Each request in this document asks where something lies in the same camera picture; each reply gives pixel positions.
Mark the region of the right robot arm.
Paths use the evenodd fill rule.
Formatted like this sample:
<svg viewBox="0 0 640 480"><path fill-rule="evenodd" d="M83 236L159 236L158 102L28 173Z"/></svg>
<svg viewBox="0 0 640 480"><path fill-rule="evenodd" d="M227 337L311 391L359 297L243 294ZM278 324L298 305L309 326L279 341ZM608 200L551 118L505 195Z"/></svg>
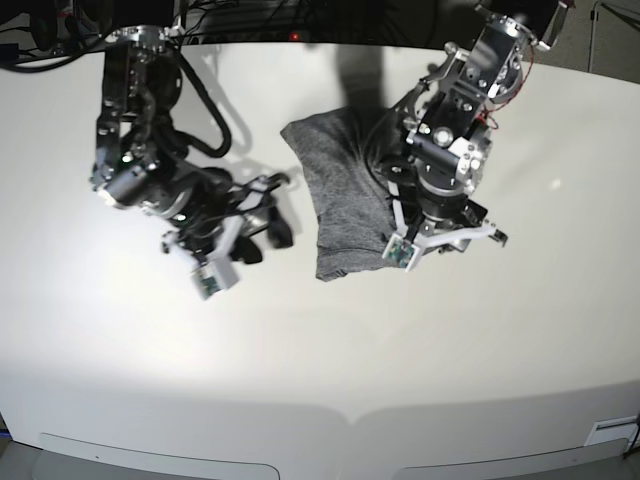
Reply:
<svg viewBox="0 0 640 480"><path fill-rule="evenodd" d="M178 248L202 266L220 254L245 264L261 262L253 236L271 246L293 246L293 232L279 211L274 190L289 183L283 172L237 182L220 167L189 161L196 150L221 159L231 149L228 123L204 83L174 41L169 27L119 27L107 34L102 110L96 121L91 183L107 204L137 207L168 222L164 253ZM221 133L212 146L176 129L171 111L189 81Z"/></svg>

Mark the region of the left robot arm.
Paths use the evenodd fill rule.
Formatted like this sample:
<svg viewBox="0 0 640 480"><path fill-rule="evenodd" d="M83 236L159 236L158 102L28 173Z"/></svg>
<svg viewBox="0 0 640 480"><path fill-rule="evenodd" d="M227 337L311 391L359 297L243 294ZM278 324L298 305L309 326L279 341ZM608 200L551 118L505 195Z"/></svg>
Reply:
<svg viewBox="0 0 640 480"><path fill-rule="evenodd" d="M395 230L383 259L406 271L424 255L508 241L473 201L492 149L492 115L522 89L523 56L557 42L571 1L480 1L484 26L470 49L454 42L433 72L391 107L371 134L367 162L383 179Z"/></svg>

